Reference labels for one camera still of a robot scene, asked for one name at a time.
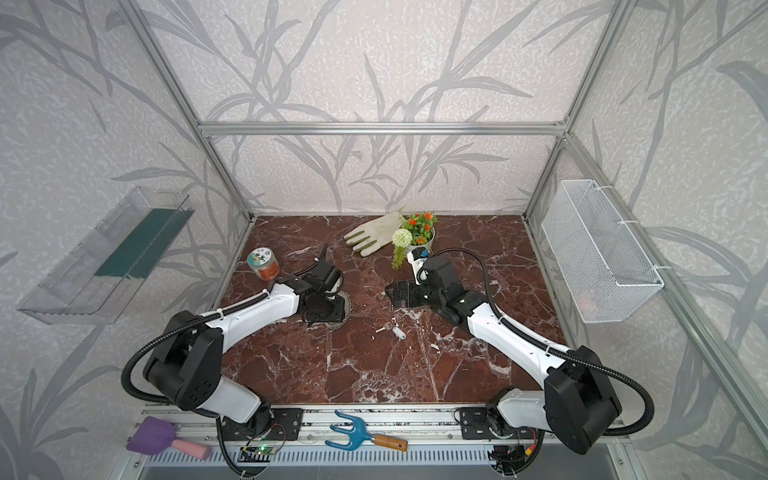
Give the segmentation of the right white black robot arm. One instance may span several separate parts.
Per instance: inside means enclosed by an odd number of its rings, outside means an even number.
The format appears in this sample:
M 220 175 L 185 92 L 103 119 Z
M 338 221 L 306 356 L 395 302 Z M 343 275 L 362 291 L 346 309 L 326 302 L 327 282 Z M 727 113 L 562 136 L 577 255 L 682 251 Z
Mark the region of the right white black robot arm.
M 621 404 L 608 376 L 596 369 L 600 360 L 593 351 L 570 350 L 503 314 L 488 295 L 465 289 L 445 258 L 419 258 L 413 272 L 412 280 L 386 286 L 395 308 L 430 308 L 499 350 L 539 385 L 538 391 L 503 389 L 486 404 L 495 436 L 543 430 L 584 455 L 619 416 Z

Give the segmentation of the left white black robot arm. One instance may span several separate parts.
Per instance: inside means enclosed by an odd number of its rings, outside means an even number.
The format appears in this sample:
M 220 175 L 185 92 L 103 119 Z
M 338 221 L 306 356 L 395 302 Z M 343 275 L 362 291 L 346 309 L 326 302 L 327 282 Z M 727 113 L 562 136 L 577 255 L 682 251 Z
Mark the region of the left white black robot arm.
M 342 282 L 337 267 L 318 259 L 299 276 L 277 279 L 225 308 L 175 314 L 161 337 L 146 348 L 142 376 L 160 392 L 152 401 L 212 415 L 248 435 L 262 434 L 274 423 L 270 403 L 224 375 L 224 354 L 257 331 L 295 315 L 309 324 L 344 322 L 350 305 Z

